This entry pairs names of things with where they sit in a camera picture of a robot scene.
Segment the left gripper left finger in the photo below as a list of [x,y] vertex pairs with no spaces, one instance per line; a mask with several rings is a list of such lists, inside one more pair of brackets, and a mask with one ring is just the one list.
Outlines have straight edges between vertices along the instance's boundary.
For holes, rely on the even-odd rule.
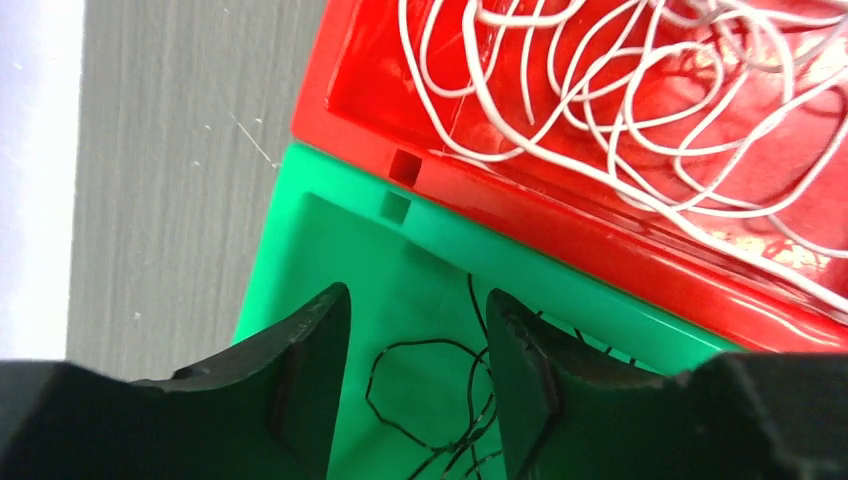
[[323,479],[351,332],[334,283],[164,380],[69,361],[1,365],[5,479]]

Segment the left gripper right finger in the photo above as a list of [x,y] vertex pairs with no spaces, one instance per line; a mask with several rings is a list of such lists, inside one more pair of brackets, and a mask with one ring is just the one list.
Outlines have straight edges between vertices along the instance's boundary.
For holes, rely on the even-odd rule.
[[722,353],[676,375],[617,360],[502,290],[486,302],[510,479],[843,479],[847,357]]

